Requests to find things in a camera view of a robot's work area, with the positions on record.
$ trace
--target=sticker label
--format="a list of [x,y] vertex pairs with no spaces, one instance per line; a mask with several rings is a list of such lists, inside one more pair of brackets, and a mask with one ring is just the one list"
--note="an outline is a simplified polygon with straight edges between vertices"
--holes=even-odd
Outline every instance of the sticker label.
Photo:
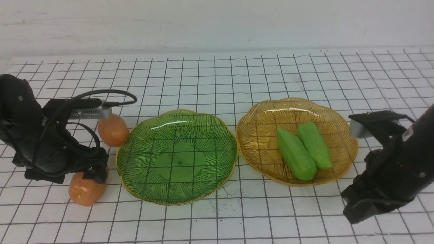
[[413,134],[413,127],[410,126],[403,134],[402,134],[402,141],[405,142],[407,139],[410,138],[410,136]]

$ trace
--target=plate rim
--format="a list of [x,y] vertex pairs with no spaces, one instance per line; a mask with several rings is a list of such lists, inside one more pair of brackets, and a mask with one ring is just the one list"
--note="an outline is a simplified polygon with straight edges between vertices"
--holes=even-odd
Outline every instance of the plate rim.
[[[279,99],[279,100],[273,100],[273,99],[270,99],[270,100],[261,101],[261,102],[255,104],[255,105],[253,105],[253,106],[249,109],[249,111],[247,111],[247,113],[246,113],[245,115],[243,115],[243,116],[240,118],[240,120],[238,121],[238,125],[239,125],[239,123],[240,123],[240,122],[241,122],[241,121],[242,121],[242,120],[247,116],[247,114],[249,114],[249,113],[250,113],[250,112],[251,112],[251,111],[252,111],[256,106],[258,106],[259,104],[261,104],[261,103],[266,103],[266,102],[285,101],[285,100],[289,100],[289,99],[300,99],[301,101],[312,103],[313,105],[315,105],[315,106],[317,106],[317,107],[320,107],[320,108],[324,108],[324,109],[330,110],[330,111],[332,111],[333,113],[339,115],[339,117],[340,117],[343,121],[345,121],[345,123],[348,125],[348,123],[347,123],[347,121],[345,120],[345,118],[342,117],[342,115],[340,115],[340,114],[339,114],[338,112],[336,112],[335,110],[333,110],[333,109],[331,109],[331,108],[324,107],[324,106],[319,105],[319,104],[317,104],[317,103],[315,103],[315,102],[312,102],[312,101],[310,101],[310,100],[308,100],[308,99],[304,99],[304,98],[300,98],[300,97],[287,97],[287,98],[283,98],[283,99]],[[237,127],[237,128],[235,129],[235,134],[236,134],[236,137],[237,137],[237,141],[240,143],[240,154],[241,154],[241,156],[243,157],[243,159],[246,161],[246,163],[247,163],[250,167],[252,167],[256,172],[258,172],[258,173],[260,173],[260,174],[262,174],[262,175],[264,175],[264,176],[266,176],[266,177],[268,177],[268,178],[270,178],[270,179],[272,179],[272,180],[274,180],[274,181],[276,181],[276,182],[279,182],[279,183],[284,184],[284,185],[288,185],[288,186],[296,186],[296,187],[309,187],[309,186],[314,186],[314,185],[323,185],[323,184],[330,183],[330,182],[332,182],[332,181],[337,181],[337,180],[339,180],[339,179],[342,178],[344,175],[346,175],[346,173],[348,173],[348,171],[351,169],[351,166],[352,166],[352,164],[353,164],[355,158],[357,157],[357,154],[358,154],[358,151],[359,151],[359,146],[360,146],[360,145],[358,144],[358,140],[357,140],[356,138],[354,138],[354,139],[355,139],[355,143],[356,143],[356,145],[357,145],[357,152],[355,153],[354,157],[351,158],[351,163],[348,163],[348,167],[345,169],[345,171],[342,172],[341,174],[337,175],[335,178],[333,178],[333,179],[329,179],[329,180],[326,180],[326,181],[321,182],[321,183],[293,184],[293,183],[288,183],[288,182],[284,182],[284,181],[281,181],[281,180],[279,180],[279,179],[276,179],[276,178],[272,177],[271,175],[268,175],[268,174],[266,174],[266,173],[262,173],[261,171],[257,170],[255,167],[253,167],[252,164],[251,164],[249,161],[247,161],[246,158],[244,157],[243,150],[241,149],[241,142],[240,142],[240,139],[239,139],[238,131],[239,131],[239,129],[238,129],[238,127]]]
[[199,197],[199,198],[193,199],[193,200],[188,201],[188,202],[185,202],[185,203],[176,203],[176,204],[167,204],[167,203],[162,203],[162,202],[158,202],[158,201],[150,201],[150,200],[148,200],[148,199],[145,199],[145,198],[139,197],[139,196],[137,196],[136,194],[133,194],[133,193],[130,191],[130,189],[128,189],[128,187],[125,186],[125,182],[124,182],[124,180],[123,180],[123,178],[122,178],[122,175],[119,173],[119,169],[118,169],[118,153],[119,153],[120,149],[122,148],[122,146],[126,143],[126,141],[125,141],[125,142],[124,142],[124,143],[119,147],[119,149],[117,150],[117,152],[116,152],[116,154],[115,154],[115,165],[116,165],[116,171],[117,171],[117,173],[118,173],[118,175],[119,175],[119,178],[121,179],[121,184],[122,184],[122,186],[124,187],[124,189],[127,190],[131,195],[133,195],[134,197],[136,197],[136,198],[138,198],[138,199],[140,199],[140,200],[142,200],[142,201],[152,202],[152,203],[159,204],[159,205],[164,205],[164,206],[182,206],[182,205],[187,205],[187,204],[190,204],[190,203],[196,202],[196,201],[198,201],[198,200],[203,199],[204,197],[207,197],[207,196],[213,194],[214,192],[216,192],[217,190],[219,190],[220,188],[222,188],[223,185],[226,184],[226,182],[229,180],[229,178],[231,178],[231,176],[232,176],[232,174],[233,174],[233,172],[235,171],[235,168],[236,168],[236,166],[237,166],[237,160],[238,160],[238,157],[239,157],[239,155],[240,155],[240,143],[239,143],[239,141],[238,141],[238,138],[237,138],[236,135],[234,135],[234,134],[229,130],[229,127],[226,125],[226,123],[225,123],[223,120],[221,120],[219,117],[217,117],[217,116],[215,116],[215,115],[212,115],[212,114],[207,114],[207,113],[198,113],[198,112],[195,112],[195,111],[192,111],[192,110],[188,110],[188,109],[175,109],[175,110],[171,110],[171,111],[164,112],[164,113],[158,115],[157,117],[153,117],[153,118],[145,119],[144,121],[142,121],[142,122],[136,124],[136,125],[134,126],[134,128],[131,130],[131,132],[133,132],[134,129],[136,129],[136,127],[137,127],[139,124],[141,124],[141,123],[144,123],[144,122],[146,122],[146,121],[148,121],[148,120],[156,119],[156,118],[158,118],[158,117],[160,117],[160,116],[162,116],[162,115],[165,115],[165,114],[167,114],[167,113],[171,113],[171,112],[175,112],[175,111],[187,111],[187,112],[193,112],[194,114],[198,114],[198,115],[209,115],[209,116],[212,116],[212,117],[217,118],[217,119],[218,119],[218,120],[219,120],[219,121],[220,121],[220,122],[225,126],[227,132],[229,132],[229,133],[232,135],[232,137],[235,139],[235,143],[236,143],[236,145],[237,145],[237,152],[236,152],[236,155],[235,155],[234,162],[232,163],[232,170],[230,171],[230,173],[229,173],[228,177],[226,178],[226,180],[224,180],[224,181],[222,182],[222,184],[220,184],[218,187],[216,187],[216,188],[215,188],[213,191],[211,191],[210,193],[205,194],[205,195],[203,195],[203,196],[201,196],[201,197]]

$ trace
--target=green plate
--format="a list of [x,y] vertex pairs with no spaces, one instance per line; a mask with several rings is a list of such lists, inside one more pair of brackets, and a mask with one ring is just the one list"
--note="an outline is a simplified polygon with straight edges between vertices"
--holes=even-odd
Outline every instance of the green plate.
[[220,188],[237,157],[237,140],[220,119],[175,110],[138,124],[116,154],[116,166],[134,196],[181,205]]

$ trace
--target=potato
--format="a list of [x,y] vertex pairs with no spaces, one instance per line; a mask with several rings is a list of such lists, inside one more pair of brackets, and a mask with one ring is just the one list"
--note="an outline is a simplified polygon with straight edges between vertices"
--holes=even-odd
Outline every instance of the potato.
[[107,179],[104,184],[98,184],[93,180],[83,179],[83,173],[75,173],[69,186],[69,197],[76,204],[90,207],[98,201],[104,194],[109,179],[109,169],[107,170]]
[[107,119],[100,119],[98,121],[98,133],[102,141],[111,147],[122,146],[129,136],[125,121],[117,114],[113,114]]

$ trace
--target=white wall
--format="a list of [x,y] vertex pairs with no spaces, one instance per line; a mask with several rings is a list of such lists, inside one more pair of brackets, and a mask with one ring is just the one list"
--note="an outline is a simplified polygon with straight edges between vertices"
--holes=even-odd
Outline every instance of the white wall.
[[434,0],[2,0],[0,57],[434,45]]

